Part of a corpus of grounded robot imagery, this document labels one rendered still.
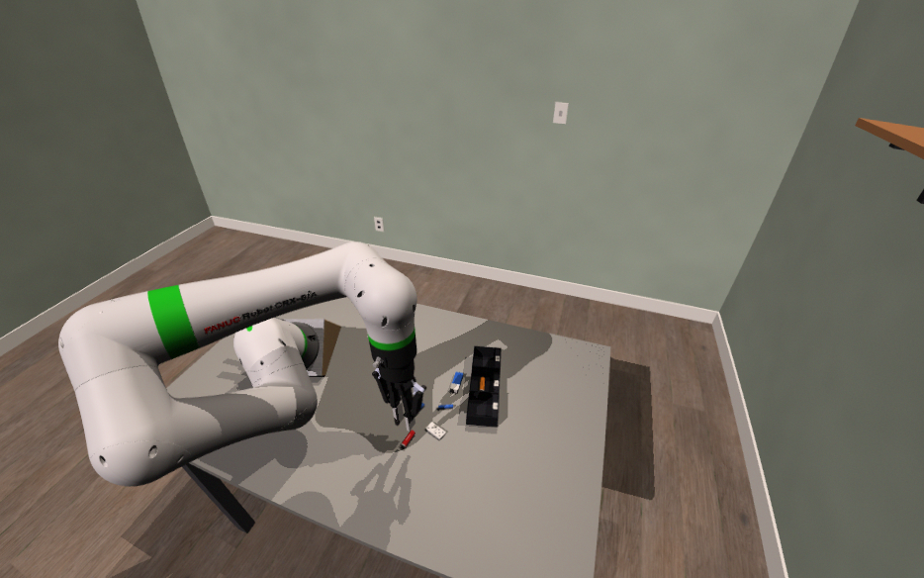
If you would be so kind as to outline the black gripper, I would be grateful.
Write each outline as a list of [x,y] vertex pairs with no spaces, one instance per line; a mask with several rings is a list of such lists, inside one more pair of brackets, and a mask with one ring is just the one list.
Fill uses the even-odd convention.
[[[423,392],[426,390],[426,386],[422,385],[420,387],[416,383],[414,373],[414,361],[404,367],[396,369],[383,368],[378,365],[372,373],[377,381],[384,402],[386,404],[390,403],[393,408],[395,425],[398,426],[405,417],[407,431],[410,431],[416,423],[414,417],[421,409]],[[414,388],[414,397],[412,394],[412,387]],[[405,413],[403,412],[401,400],[403,401]]]

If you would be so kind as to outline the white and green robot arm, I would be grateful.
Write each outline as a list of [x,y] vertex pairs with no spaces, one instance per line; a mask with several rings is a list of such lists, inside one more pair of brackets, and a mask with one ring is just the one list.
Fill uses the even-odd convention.
[[[344,297],[364,321],[375,368],[401,368],[415,359],[416,289],[358,241],[74,313],[58,348],[95,471],[116,485],[145,485],[230,444],[304,426],[318,405],[307,368],[318,356],[319,339],[309,326],[276,317]],[[169,395],[160,363],[232,334],[253,388]]]

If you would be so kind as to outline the black rack of bins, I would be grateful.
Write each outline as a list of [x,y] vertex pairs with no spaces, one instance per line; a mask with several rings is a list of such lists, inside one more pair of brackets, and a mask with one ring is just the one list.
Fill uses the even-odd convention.
[[[474,345],[467,406],[467,415],[471,416],[466,415],[466,425],[498,426],[501,350],[500,347]],[[479,391],[481,377],[485,377],[484,392]]]

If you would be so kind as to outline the white domino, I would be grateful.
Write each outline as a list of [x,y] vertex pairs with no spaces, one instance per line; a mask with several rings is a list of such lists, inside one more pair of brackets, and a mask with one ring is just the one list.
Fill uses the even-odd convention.
[[446,432],[433,422],[431,422],[425,429],[439,440],[441,440],[446,435]]

